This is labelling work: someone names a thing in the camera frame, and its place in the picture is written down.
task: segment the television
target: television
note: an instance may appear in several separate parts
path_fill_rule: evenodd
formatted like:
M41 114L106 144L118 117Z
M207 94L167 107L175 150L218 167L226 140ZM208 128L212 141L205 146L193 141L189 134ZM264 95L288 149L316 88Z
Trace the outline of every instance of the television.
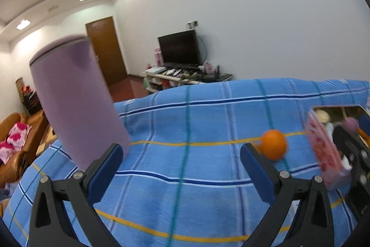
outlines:
M197 68L201 65L195 30L158 38L165 67Z

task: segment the white wall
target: white wall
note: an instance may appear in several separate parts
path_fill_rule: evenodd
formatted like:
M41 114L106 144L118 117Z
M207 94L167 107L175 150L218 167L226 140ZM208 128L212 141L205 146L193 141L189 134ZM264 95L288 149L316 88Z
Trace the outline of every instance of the white wall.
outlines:
M25 84L34 87L29 61L42 47L71 34L86 34L85 24L113 16L110 1L96 2L54 16L10 43L15 78L23 77Z
M197 31L208 61L237 78L370 80L364 0L114 0L132 74L154 63L157 37Z
M23 112L15 86L9 45L0 42L0 122L13 112Z

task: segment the brown door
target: brown door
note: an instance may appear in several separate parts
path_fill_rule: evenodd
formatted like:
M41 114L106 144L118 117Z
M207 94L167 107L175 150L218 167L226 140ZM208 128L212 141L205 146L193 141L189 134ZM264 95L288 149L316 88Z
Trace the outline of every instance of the brown door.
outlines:
M86 24L86 31L95 49L107 85L110 86L127 78L126 67L114 29L113 17Z

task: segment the purple tumbler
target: purple tumbler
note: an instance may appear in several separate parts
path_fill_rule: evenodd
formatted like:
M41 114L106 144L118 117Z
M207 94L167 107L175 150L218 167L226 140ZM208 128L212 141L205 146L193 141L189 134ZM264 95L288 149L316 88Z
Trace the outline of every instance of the purple tumbler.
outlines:
M44 112L79 169L86 170L112 143L127 156L129 135L86 36L45 46L32 57L30 68Z

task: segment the pink pillow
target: pink pillow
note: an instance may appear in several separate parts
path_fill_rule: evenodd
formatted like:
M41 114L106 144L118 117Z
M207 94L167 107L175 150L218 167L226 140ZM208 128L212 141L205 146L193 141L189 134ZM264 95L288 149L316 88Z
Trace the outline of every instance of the pink pillow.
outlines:
M6 141L0 142L0 159L4 164L7 164L8 160L16 152L15 148Z
M8 139L6 140L10 143L16 151L20 151L25 145L27 135L32 126L27 125L22 122L17 122L9 132Z

